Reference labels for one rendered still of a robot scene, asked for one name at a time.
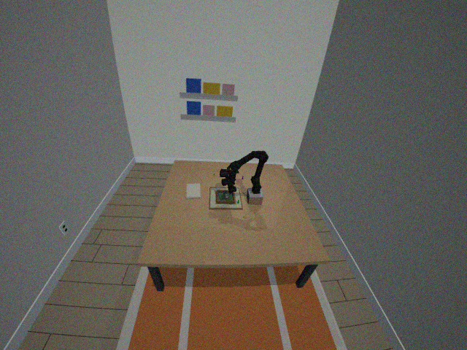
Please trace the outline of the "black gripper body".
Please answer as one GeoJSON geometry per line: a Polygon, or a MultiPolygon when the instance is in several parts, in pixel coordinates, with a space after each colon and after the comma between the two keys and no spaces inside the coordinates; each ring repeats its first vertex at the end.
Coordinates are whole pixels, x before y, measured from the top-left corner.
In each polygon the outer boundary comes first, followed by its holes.
{"type": "Polygon", "coordinates": [[[236,181],[236,178],[235,178],[235,179],[231,179],[231,178],[229,178],[229,176],[228,176],[228,177],[226,177],[226,179],[229,180],[229,185],[230,185],[230,187],[228,187],[228,191],[229,191],[229,192],[236,192],[236,187],[234,186],[235,181],[236,181]]]}

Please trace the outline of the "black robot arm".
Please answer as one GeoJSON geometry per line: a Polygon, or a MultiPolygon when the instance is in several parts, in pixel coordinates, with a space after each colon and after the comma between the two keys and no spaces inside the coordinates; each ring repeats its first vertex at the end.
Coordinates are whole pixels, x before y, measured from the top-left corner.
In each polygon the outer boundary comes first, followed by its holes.
{"type": "MultiPolygon", "coordinates": [[[[251,182],[252,182],[252,192],[253,194],[259,194],[260,189],[262,188],[260,185],[260,175],[263,170],[264,163],[269,159],[269,156],[267,155],[266,151],[251,151],[250,154],[246,155],[240,160],[236,160],[230,164],[230,166],[227,167],[227,169],[221,169],[220,170],[220,177],[228,177],[231,179],[236,178],[236,174],[239,173],[239,169],[241,168],[242,165],[247,163],[248,161],[252,160],[253,158],[259,159],[258,167],[256,169],[255,175],[252,176],[251,182]]],[[[221,179],[222,186],[229,186],[229,180],[228,179],[221,179]]]]}

